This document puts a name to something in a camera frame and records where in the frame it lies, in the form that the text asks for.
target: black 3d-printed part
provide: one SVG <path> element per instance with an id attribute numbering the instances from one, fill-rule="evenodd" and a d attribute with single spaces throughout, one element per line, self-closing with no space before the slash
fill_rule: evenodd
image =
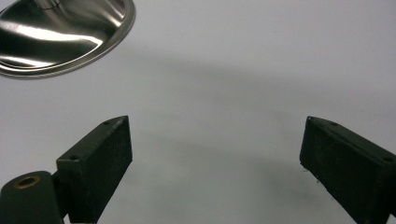
<path id="1" fill-rule="evenodd" d="M 0 223 L 63 223 L 50 173 L 32 172 L 4 185 L 0 197 Z"/>
<path id="2" fill-rule="evenodd" d="M 97 126 L 58 160 L 58 176 L 68 185 L 72 223 L 96 223 L 132 161 L 128 117 Z"/>
<path id="3" fill-rule="evenodd" d="M 357 223 L 383 224 L 395 214 L 396 156 L 384 148 L 308 117 L 300 161 Z"/>

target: screw hole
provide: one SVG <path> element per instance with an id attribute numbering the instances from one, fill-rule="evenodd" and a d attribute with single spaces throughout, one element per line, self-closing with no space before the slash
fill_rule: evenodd
<path id="1" fill-rule="evenodd" d="M 387 161 L 387 162 L 393 162 L 393 159 L 389 158 L 389 157 L 383 157 L 382 160 Z"/>
<path id="2" fill-rule="evenodd" d="M 34 176 L 27 176 L 25 178 L 20 179 L 18 182 L 15 183 L 15 189 L 27 189 L 34 186 L 36 183 L 40 181 L 40 177 L 38 175 Z"/>
<path id="3" fill-rule="evenodd" d="M 70 157 L 70 160 L 72 161 L 77 161 L 79 159 L 79 156 L 73 155 Z"/>

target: white table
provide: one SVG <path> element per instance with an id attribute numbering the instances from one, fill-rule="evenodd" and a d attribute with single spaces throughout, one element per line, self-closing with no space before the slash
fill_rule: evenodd
<path id="1" fill-rule="evenodd" d="M 100 223 L 354 223 L 300 165 L 304 123 L 396 153 L 396 2 L 134 3 L 99 61 L 0 77 L 0 185 L 129 115 L 134 161 Z"/>

